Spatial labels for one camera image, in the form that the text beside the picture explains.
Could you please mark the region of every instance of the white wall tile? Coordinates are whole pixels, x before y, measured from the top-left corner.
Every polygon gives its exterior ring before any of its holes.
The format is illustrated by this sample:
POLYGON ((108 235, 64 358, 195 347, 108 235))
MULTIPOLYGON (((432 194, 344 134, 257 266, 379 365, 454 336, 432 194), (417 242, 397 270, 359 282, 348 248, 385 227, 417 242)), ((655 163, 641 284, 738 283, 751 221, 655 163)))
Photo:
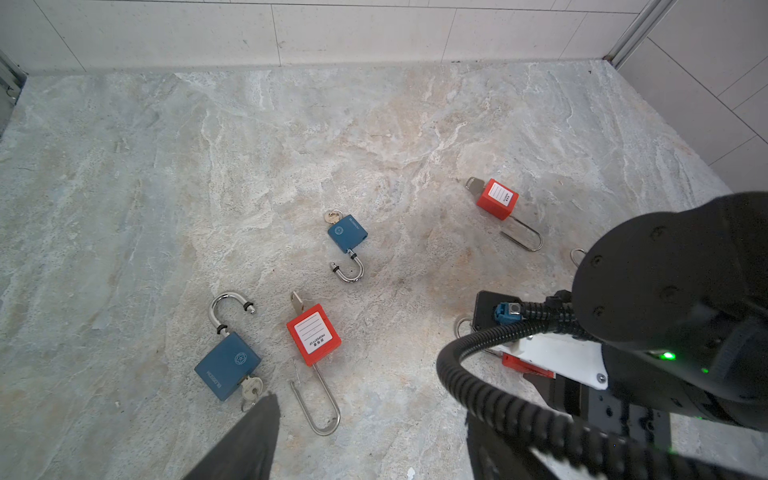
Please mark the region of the white wall tile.
POLYGON ((87 71, 280 63, 269 5, 38 2, 87 71))
POLYGON ((640 13, 648 0, 571 0, 568 10, 578 12, 640 13))
POLYGON ((734 112, 763 139, 768 138, 768 88, 758 91, 734 112))
POLYGON ((768 190, 768 144, 754 137, 712 164, 734 192, 768 190))
POLYGON ((754 133, 651 40, 619 72, 708 164, 754 133))
MULTIPOLYGON (((368 6, 389 6, 389 7, 407 7, 409 6, 409 0, 233 0, 234 2, 242 3, 273 3, 275 5, 281 4, 294 4, 294 5, 368 5, 368 6)), ((416 0, 410 0, 412 7, 419 5, 413 5, 416 0)), ((427 6, 429 0, 423 0, 424 5, 427 6)))
POLYGON ((718 98, 728 108, 733 110, 766 85, 768 85, 768 58, 748 71, 735 84, 720 94, 718 98))
POLYGON ((720 95, 768 54, 768 2, 679 0, 649 37, 720 95))
POLYGON ((603 58, 636 17, 634 13, 587 13, 560 58, 603 58))
POLYGON ((440 61, 452 8, 274 5, 283 65, 440 61))
POLYGON ((83 68, 33 0, 0 5, 0 49, 30 74, 83 73, 83 68))
POLYGON ((568 8, 569 3, 571 3, 571 0, 554 0, 551 10, 565 10, 568 8))
POLYGON ((430 7, 549 10, 554 0, 429 0, 430 7))
POLYGON ((559 58, 585 15, 460 8, 443 61, 559 58))

